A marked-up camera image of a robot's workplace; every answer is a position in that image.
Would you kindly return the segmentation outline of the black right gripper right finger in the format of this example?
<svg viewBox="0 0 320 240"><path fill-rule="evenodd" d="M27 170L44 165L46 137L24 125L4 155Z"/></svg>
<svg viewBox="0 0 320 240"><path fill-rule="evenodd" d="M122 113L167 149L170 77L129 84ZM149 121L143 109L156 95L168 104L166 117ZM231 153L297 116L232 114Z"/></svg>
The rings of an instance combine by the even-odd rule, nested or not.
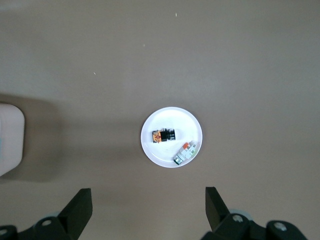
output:
<svg viewBox="0 0 320 240"><path fill-rule="evenodd" d="M215 187L205 188L205 213L211 227L203 240L305 240L292 223L271 220L262 227L241 213L231 213Z"/></svg>

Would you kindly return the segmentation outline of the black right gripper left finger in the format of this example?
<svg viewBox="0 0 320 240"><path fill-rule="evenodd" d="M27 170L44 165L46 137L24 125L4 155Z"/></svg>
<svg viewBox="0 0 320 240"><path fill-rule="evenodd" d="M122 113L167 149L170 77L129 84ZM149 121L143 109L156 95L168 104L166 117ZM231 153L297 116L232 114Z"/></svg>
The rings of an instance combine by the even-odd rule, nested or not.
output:
<svg viewBox="0 0 320 240"><path fill-rule="evenodd" d="M2 240L77 240L93 214L92 192L82 188L57 216L47 216L18 232L14 225L2 225Z"/></svg>

